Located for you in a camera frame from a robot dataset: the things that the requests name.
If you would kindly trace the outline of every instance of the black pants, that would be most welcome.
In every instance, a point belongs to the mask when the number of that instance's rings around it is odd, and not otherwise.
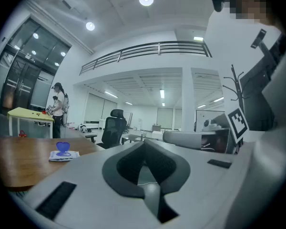
[[[61,123],[62,123],[62,115],[61,116],[54,116],[54,124],[53,124],[53,138],[60,138],[61,137]]]

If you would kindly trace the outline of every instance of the blue heart-shaped object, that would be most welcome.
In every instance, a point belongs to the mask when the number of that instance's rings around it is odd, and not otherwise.
[[[70,148],[70,143],[58,142],[56,144],[56,147],[60,152],[66,153]]]

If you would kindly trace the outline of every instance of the yellow table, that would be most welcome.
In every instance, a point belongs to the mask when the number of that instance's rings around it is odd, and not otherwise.
[[[37,121],[37,122],[45,122],[50,123],[50,138],[53,138],[53,122],[54,119],[47,115],[43,114],[42,112],[33,111],[30,109],[24,108],[15,108],[11,111],[8,111],[8,118],[9,118],[9,128],[10,128],[10,136],[13,136],[13,129],[12,129],[12,118],[17,118],[17,127],[18,127],[18,135],[20,133],[20,123],[19,120],[28,120],[28,121]]]

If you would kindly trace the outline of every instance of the chair headrest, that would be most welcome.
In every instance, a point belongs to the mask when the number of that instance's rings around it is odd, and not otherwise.
[[[111,111],[110,116],[124,119],[123,112],[123,109],[114,109]]]

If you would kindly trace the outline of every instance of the heart-shaped stand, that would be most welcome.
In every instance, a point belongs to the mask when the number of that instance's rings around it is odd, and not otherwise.
[[[57,153],[57,156],[71,156],[70,153],[68,153],[70,149],[70,143],[63,143],[63,142],[58,142],[56,143],[56,147],[59,150],[59,153]]]

